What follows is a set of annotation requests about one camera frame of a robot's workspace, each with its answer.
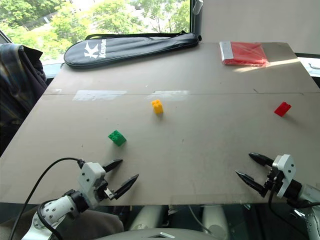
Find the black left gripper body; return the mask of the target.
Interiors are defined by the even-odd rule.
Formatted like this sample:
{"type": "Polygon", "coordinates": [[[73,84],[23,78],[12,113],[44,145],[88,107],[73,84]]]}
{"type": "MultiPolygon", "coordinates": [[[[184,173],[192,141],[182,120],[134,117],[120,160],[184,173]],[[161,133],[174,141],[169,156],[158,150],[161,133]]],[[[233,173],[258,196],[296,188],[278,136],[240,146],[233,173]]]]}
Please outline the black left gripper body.
{"type": "Polygon", "coordinates": [[[94,196],[97,201],[105,199],[113,200],[116,197],[115,192],[108,188],[108,184],[104,176],[94,182],[94,196]]]}

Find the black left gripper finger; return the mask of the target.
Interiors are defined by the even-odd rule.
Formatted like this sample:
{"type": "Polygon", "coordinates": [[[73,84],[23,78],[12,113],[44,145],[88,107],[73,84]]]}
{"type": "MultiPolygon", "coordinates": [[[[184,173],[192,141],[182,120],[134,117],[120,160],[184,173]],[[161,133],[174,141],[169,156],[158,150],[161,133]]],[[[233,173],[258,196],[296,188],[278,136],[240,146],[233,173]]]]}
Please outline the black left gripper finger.
{"type": "Polygon", "coordinates": [[[112,160],[110,161],[109,163],[107,164],[104,164],[102,166],[102,168],[104,169],[104,171],[106,173],[112,171],[113,169],[115,169],[118,165],[120,165],[121,163],[123,162],[123,159],[121,158],[118,158],[118,159],[115,159],[115,160],[112,160]]]}
{"type": "Polygon", "coordinates": [[[136,174],[132,177],[130,177],[127,181],[125,181],[121,187],[119,189],[117,189],[114,193],[113,193],[113,197],[111,198],[111,200],[113,199],[119,199],[122,195],[124,195],[132,186],[133,184],[136,182],[137,178],[139,177],[139,174],[136,174]]]}

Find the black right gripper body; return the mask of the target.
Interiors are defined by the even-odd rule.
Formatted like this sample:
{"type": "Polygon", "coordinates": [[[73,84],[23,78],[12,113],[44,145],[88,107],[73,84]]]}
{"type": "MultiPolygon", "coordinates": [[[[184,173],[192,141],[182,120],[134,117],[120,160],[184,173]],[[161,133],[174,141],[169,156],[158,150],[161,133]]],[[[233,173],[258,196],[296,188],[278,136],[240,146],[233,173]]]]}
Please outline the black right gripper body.
{"type": "Polygon", "coordinates": [[[262,196],[265,197],[268,191],[274,190],[278,193],[283,185],[284,173],[276,167],[272,167],[267,175],[267,179],[263,185],[262,196]]]}

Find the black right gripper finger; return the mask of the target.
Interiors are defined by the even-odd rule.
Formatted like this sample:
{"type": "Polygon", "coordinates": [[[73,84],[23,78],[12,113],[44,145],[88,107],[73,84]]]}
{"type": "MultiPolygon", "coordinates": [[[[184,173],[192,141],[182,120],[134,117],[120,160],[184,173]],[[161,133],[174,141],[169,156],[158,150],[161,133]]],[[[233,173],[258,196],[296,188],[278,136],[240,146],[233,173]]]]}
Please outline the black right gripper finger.
{"type": "Polygon", "coordinates": [[[252,160],[260,164],[261,166],[269,166],[269,167],[273,166],[274,160],[265,155],[262,155],[256,152],[249,152],[248,155],[252,160]]]}
{"type": "Polygon", "coordinates": [[[245,184],[247,184],[249,187],[257,191],[261,197],[264,198],[266,196],[268,190],[263,185],[257,183],[251,176],[243,172],[240,172],[238,170],[236,170],[235,173],[240,177],[240,179],[245,184]]]}

